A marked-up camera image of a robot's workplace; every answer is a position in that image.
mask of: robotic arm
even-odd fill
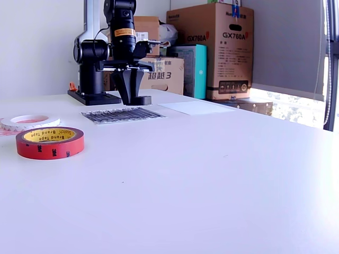
[[[97,0],[84,0],[85,32],[75,40],[74,59],[80,64],[79,90],[69,95],[85,105],[120,103],[103,89],[103,71],[113,71],[112,79],[125,105],[149,105],[150,96],[138,96],[145,72],[154,65],[140,61],[151,52],[154,41],[136,41],[133,15],[136,0],[105,0],[104,14],[111,30],[111,43],[100,31]],[[108,61],[112,53],[113,61]]]

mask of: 3m tape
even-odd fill
[[[16,136],[19,155],[36,160],[67,158],[84,150],[84,133],[73,128],[41,128]]]
[[[4,118],[0,122],[6,131],[27,131],[37,128],[54,127],[60,124],[60,118],[45,115],[23,115],[15,118]]]

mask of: red tape roll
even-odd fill
[[[16,136],[19,155],[36,160],[55,160],[77,155],[84,150],[84,133],[67,127],[41,128]]]

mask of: teal box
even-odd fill
[[[196,99],[206,98],[207,47],[199,44],[167,48],[169,57],[184,59],[184,95]]]

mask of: box label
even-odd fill
[[[220,78],[235,78],[238,77],[236,71],[239,68],[246,68],[252,62],[252,53],[246,48],[232,49],[227,46],[231,37],[225,38],[220,41],[218,49],[218,77]]]
[[[238,5],[241,6],[241,0],[237,0]],[[223,4],[235,4],[235,0],[208,0],[207,3],[223,3]]]
[[[139,41],[148,41],[148,32],[137,32],[136,33],[137,42]]]
[[[154,64],[154,71],[148,73],[148,80],[159,80],[159,79],[171,79],[172,72],[166,71],[166,66],[172,65],[171,61],[162,60],[161,58],[156,59],[154,62],[148,61],[150,64]]]
[[[249,90],[248,80],[228,80],[219,82],[219,94],[244,94]]]
[[[238,0],[232,1],[232,16],[233,17],[240,17],[240,8],[239,8],[239,1]]]

